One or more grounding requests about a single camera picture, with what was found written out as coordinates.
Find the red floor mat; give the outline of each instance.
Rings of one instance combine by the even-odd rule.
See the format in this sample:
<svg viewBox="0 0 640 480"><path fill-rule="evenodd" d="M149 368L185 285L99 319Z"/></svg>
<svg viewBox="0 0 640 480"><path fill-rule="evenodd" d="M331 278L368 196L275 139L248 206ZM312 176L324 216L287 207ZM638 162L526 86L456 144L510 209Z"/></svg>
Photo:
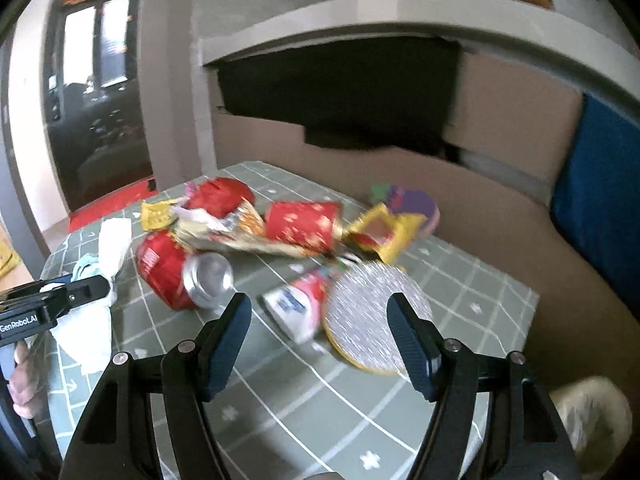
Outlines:
<svg viewBox="0 0 640 480"><path fill-rule="evenodd" d="M129 204L157 194L157 191L148 190L148 180L141 180L130 184L130 186L121 187L69 214L69 232L78 231L85 225L95 222L98 218L115 213Z"/></svg>

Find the green checkered tablecloth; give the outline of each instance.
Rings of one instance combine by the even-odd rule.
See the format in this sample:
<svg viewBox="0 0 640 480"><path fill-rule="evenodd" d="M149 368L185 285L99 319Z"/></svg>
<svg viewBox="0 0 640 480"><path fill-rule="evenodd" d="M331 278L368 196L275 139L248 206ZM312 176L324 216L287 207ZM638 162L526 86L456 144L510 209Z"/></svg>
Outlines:
<svg viewBox="0 0 640 480"><path fill-rule="evenodd" d="M346 221L363 211L347 196L263 162L243 162L218 175L247 183L260 213L281 200L338 200ZM150 202L183 192L184 185L177 186ZM169 309L137 275L133 253L144 235L139 211L140 204L134 204L110 215L130 218L134 237L116 279L118 301L111 316L113 352L143 358L193 338L212 313ZM97 253L100 224L70 234L49 257L42 277L71 272L83 254ZM232 253L228 259L236 289L252 298L254 315L236 370L226 390L206 406L206 413L233 478L302 480L331 469L347 479L363 474L370 480L403 479L433 405L399 376L374 375L345 364L323 335L294 345L255 301L319 260L248 253ZM538 300L529 287L436 237L414 242L398 265L429 298L433 321L444 337L458 338L488 355L522 350ZM220 298L220 304L226 305L232 293ZM100 374L81 375L79 365L53 338L46 366L50 423L64 456ZM487 407L488 394L479 394L467 463L480 446ZM164 477L175 479L178 472L160 396L152 396L152 411Z"/></svg>

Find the person's hand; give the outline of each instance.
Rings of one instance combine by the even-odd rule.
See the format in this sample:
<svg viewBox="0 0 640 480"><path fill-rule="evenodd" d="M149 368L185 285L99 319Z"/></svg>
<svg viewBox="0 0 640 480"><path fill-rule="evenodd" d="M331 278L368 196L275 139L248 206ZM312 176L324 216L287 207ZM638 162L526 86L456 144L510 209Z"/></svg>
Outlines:
<svg viewBox="0 0 640 480"><path fill-rule="evenodd" d="M38 394L40 375L24 340L16 344L14 360L16 366L9 378L9 392L14 400L14 410L24 418L33 418L43 407L44 400L43 395Z"/></svg>

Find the doorway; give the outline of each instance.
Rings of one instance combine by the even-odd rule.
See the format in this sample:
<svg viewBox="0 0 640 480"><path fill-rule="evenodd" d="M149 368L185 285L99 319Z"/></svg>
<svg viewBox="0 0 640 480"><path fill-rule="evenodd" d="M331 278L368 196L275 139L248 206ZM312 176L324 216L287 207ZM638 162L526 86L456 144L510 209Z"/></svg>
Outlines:
<svg viewBox="0 0 640 480"><path fill-rule="evenodd" d="M140 0L52 2L44 116L71 212L152 176L138 87Z"/></svg>

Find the silver foil lid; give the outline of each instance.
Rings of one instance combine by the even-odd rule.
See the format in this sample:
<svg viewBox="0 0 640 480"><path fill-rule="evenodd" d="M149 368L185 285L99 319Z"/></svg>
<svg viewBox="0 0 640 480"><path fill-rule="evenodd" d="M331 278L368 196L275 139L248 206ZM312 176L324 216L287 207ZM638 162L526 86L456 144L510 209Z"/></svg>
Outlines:
<svg viewBox="0 0 640 480"><path fill-rule="evenodd" d="M350 362L377 373L405 375L404 363L386 322L386 302L402 292L421 319L432 320L424 293L405 272L379 262L348 270L331 288L324 328Z"/></svg>

